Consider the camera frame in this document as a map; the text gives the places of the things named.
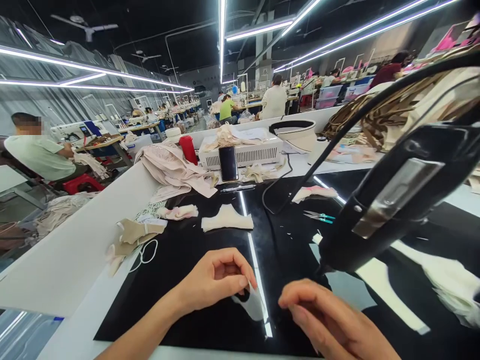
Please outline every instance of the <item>smartphone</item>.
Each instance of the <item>smartphone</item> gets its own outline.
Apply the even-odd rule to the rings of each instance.
[[[221,179],[224,182],[239,179],[239,170],[237,168],[237,156],[235,146],[226,146],[218,149],[220,157]]]

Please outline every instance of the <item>green shirt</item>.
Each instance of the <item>green shirt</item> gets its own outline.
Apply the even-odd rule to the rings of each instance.
[[[57,154],[64,147],[41,135],[10,136],[4,145],[14,158],[46,180],[63,179],[75,171],[73,162]]]
[[[227,99],[224,102],[221,103],[220,105],[220,120],[229,118],[232,116],[232,106],[234,106],[235,103],[232,99]]]

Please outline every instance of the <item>chair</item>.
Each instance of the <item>chair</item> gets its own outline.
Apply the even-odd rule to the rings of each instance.
[[[93,177],[88,176],[87,174],[80,175],[79,177],[74,178],[73,180],[63,183],[63,189],[69,194],[74,195],[79,191],[80,185],[88,184],[91,188],[96,191],[102,191],[105,189],[97,180]]]

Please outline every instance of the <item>black work table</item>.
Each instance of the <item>black work table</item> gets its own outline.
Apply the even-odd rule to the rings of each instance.
[[[346,200],[365,174],[366,170],[357,170],[317,177],[334,187]],[[289,192],[297,180],[297,177],[280,180],[267,196],[269,205],[274,207],[280,194]],[[194,204],[198,207],[199,217],[169,221],[165,232],[157,237],[155,258],[128,275],[94,339],[115,341],[178,284],[205,252],[236,247],[252,267],[255,263],[258,265],[257,280],[262,284],[265,297],[267,324],[252,321],[241,306],[227,298],[180,319],[171,327],[162,345],[315,357],[310,341],[293,323],[289,312],[280,309],[277,301],[283,286],[293,280],[310,278],[329,286],[325,277],[315,278],[318,262],[309,244],[317,229],[326,235],[331,225],[304,216],[303,210],[335,217],[341,205],[335,199],[307,199],[300,204],[290,204],[280,215],[268,217],[261,202],[265,186],[265,183],[258,184],[255,189],[244,190],[242,195],[239,192],[217,192],[207,199],[191,192],[170,199],[168,208]],[[215,216],[221,204],[232,204],[243,215],[242,197],[247,213],[253,218],[253,231],[224,228],[203,233],[201,218]],[[479,224],[476,216],[443,203],[432,213],[429,223],[403,241],[419,251],[457,259],[480,276]],[[154,246],[146,248],[146,259],[152,256],[153,250]],[[455,315],[440,303],[422,269],[394,249],[387,250],[378,259],[388,266],[390,283],[400,299],[430,327],[430,332],[419,335],[369,289],[378,305],[363,312],[378,326],[400,357],[471,358],[475,345],[480,344],[480,332],[460,325]],[[266,327],[271,329],[272,337],[268,337]]]

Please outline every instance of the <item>white cord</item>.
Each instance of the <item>white cord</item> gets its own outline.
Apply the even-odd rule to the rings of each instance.
[[[147,248],[147,246],[149,244],[153,243],[153,242],[155,242],[155,250],[153,251],[153,255],[151,256],[150,260],[144,261],[144,251]],[[138,263],[138,265],[135,268],[131,269],[128,273],[129,274],[133,273],[135,270],[137,270],[140,267],[140,265],[148,264],[149,262],[151,262],[154,259],[155,255],[157,254],[158,246],[159,246],[159,242],[157,241],[157,239],[152,239],[149,242],[145,243],[145,245],[143,245],[143,248],[140,250],[140,262]]]

